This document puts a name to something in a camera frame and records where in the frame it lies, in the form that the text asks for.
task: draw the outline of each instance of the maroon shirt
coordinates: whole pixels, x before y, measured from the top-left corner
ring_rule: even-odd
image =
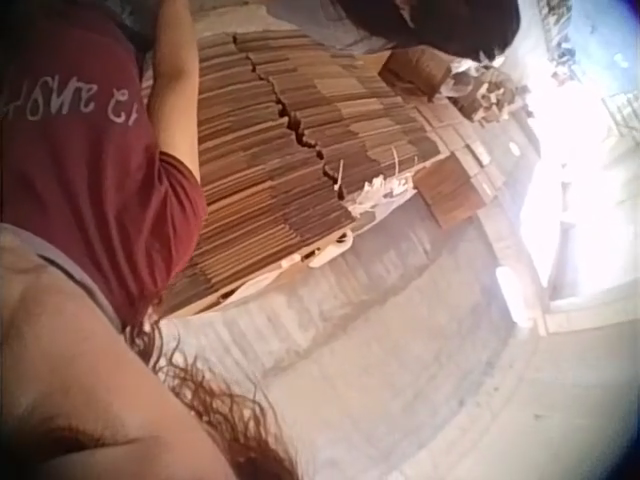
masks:
[[[23,58],[3,120],[2,222],[58,249],[123,326],[139,324],[193,253],[202,189],[158,151],[135,52],[102,12],[43,23]]]

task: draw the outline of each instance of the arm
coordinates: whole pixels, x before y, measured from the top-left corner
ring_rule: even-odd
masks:
[[[183,162],[199,181],[199,59],[188,0],[161,0],[156,37],[149,119],[160,150]]]

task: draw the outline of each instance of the dark hair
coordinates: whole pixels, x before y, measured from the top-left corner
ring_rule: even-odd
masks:
[[[177,343],[164,353],[162,332],[129,330],[128,345],[202,423],[238,480],[300,480],[294,456],[285,444],[277,416],[266,397],[235,391],[196,360],[178,360]]]
[[[520,30],[517,0],[409,0],[409,21],[395,0],[332,1],[357,27],[399,48],[428,45],[475,61],[493,61]]]

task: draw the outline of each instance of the white lettering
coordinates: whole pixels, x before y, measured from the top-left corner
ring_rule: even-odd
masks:
[[[78,82],[78,85],[82,89],[80,91],[80,111],[83,113],[92,112],[96,108],[96,102],[91,98],[98,91],[98,86],[94,83]]]
[[[131,109],[131,117],[129,118],[129,126],[133,125],[138,118],[138,104],[134,103]]]
[[[42,85],[45,83],[52,86],[53,79],[51,77],[43,77],[38,80],[36,87],[31,93],[31,97],[29,97],[29,103],[27,103],[27,119],[29,120],[38,121],[44,115],[44,95],[42,94]]]
[[[128,90],[113,90],[113,97],[111,97],[111,101],[109,102],[109,108],[107,110],[107,115],[109,115],[109,118],[111,119],[111,121],[115,122],[115,123],[123,123],[126,119],[127,116],[123,113],[120,112],[119,115],[116,115],[114,113],[116,104],[121,103],[121,102],[126,102],[129,99],[129,91]]]
[[[53,77],[53,84],[51,86],[51,113],[57,115],[58,113],[66,115],[69,113],[71,107],[71,101],[73,100],[73,92],[76,88],[77,77],[73,77],[71,81],[62,91],[62,94],[58,93],[58,82],[60,77],[56,75]]]
[[[22,106],[22,104],[24,103],[25,97],[27,96],[27,82],[24,82],[22,84],[22,90],[20,92],[20,98],[18,98],[18,100],[10,103],[7,105],[7,118],[8,119],[12,119],[13,118],[13,113],[14,110],[20,106]]]

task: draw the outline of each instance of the person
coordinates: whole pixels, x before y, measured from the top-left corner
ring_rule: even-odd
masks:
[[[300,478],[271,407],[144,328],[206,215],[188,0],[158,2],[146,108],[113,8],[3,9],[3,457],[22,478]]]
[[[145,366],[80,285],[6,230],[0,280],[3,478],[301,478],[272,409],[195,363]],[[147,339],[131,344],[142,356],[159,351]]]
[[[372,54],[427,45],[493,62],[520,29],[517,0],[262,0],[272,17],[339,51]]]

